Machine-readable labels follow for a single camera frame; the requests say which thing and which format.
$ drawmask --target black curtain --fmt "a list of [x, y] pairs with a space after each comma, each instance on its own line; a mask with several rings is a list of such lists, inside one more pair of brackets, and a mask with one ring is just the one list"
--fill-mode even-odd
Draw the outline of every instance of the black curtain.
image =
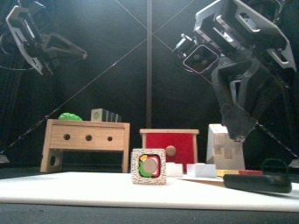
[[[21, 79], [13, 109], [9, 108], [5, 145], [56, 108], [60, 110], [50, 115], [52, 119], [69, 112], [82, 120], [89, 120], [92, 109], [104, 108], [130, 123], [129, 149], [140, 148], [138, 130], [145, 128], [146, 113], [146, 52], [152, 51], [152, 128], [199, 129], [199, 160], [205, 162], [208, 124], [220, 123], [219, 104], [211, 83], [173, 64], [172, 49], [181, 33], [193, 35], [195, 13], [211, 2], [153, 0], [148, 49], [146, 0], [42, 1], [50, 9], [52, 29], [88, 52], [88, 58], [65, 64], [53, 76], [41, 76], [34, 71], [13, 73]], [[279, 103], [284, 104], [280, 100], [273, 102], [271, 116], [265, 115], [261, 121], [287, 140], [287, 127], [280, 125], [285, 115]], [[9, 149], [12, 164], [40, 165], [44, 129], [45, 122]], [[260, 129], [248, 136], [244, 154], [247, 167], [257, 167], [268, 157], [291, 160]], [[64, 159], [73, 164], [120, 164], [120, 155], [108, 153], [69, 153]]]

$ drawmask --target drawer hole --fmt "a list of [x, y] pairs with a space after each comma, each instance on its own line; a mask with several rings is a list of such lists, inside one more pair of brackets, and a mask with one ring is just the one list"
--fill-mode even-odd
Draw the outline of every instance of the drawer hole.
[[62, 136], [62, 139], [64, 139], [64, 140], [70, 140], [70, 135], [69, 135], [69, 134], [65, 134], [65, 135]]
[[92, 140], [92, 135], [86, 135], [85, 139], [86, 139], [86, 141], [90, 141]]

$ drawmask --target black cable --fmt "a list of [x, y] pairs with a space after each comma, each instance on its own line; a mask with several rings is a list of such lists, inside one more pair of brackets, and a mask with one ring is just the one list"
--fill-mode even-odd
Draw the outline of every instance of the black cable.
[[12, 71], [12, 72], [29, 72], [32, 71], [34, 68], [30, 67], [30, 68], [12, 68], [12, 67], [6, 67], [6, 66], [0, 66], [1, 69], [6, 70], [6, 71]]

